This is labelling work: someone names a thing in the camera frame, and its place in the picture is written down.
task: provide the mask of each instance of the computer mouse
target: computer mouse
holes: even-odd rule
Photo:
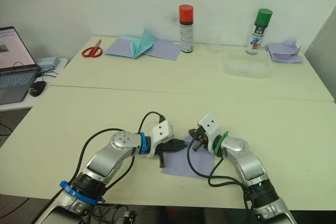
[[[32,96],[32,97],[37,97],[39,96],[44,87],[46,86],[46,82],[45,81],[37,81],[34,82],[32,85],[29,86],[28,88],[28,93]]]

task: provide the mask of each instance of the blue ring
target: blue ring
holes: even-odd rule
[[[68,182],[66,182],[65,180],[63,180],[60,184],[60,187],[62,187],[69,195],[75,197],[76,199],[79,199],[87,204],[90,204],[90,205],[95,205],[98,203],[97,200],[95,199],[91,199],[91,198],[88,198],[88,197],[85,197],[83,196],[82,194],[79,194],[77,192],[75,192],[74,190],[72,190],[69,185],[68,185]]]
[[[147,147],[145,134],[143,132],[140,132],[140,135],[141,135],[141,142],[142,142],[140,155],[143,155],[148,150],[148,147]]]

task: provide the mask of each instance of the laptop screen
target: laptop screen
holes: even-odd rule
[[[15,28],[0,28],[0,70],[27,70],[36,67]]]

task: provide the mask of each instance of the scissors handle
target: scissors handle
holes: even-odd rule
[[[96,58],[96,57],[101,56],[102,53],[103,53],[103,50],[100,47],[89,47],[88,49],[82,52],[82,56]]]

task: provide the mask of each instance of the red scissors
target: red scissors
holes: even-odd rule
[[[94,47],[89,47],[88,49],[85,49],[82,52],[83,57],[91,57],[91,58],[96,58],[102,55],[103,50],[99,47],[101,43],[101,39],[98,40],[97,44]]]

